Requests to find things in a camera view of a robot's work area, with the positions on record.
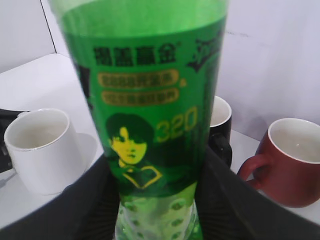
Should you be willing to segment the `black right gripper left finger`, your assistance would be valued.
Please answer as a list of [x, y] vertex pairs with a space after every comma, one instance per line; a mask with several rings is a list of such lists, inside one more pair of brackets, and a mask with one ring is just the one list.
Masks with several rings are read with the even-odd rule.
[[2, 240], [112, 240], [119, 209], [115, 178], [101, 155], [40, 209], [1, 229]]

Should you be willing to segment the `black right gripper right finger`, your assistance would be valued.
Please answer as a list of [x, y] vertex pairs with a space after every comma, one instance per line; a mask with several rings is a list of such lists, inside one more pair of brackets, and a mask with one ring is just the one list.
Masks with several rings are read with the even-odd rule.
[[205, 240], [318, 240], [319, 225], [268, 200], [205, 148], [195, 193]]

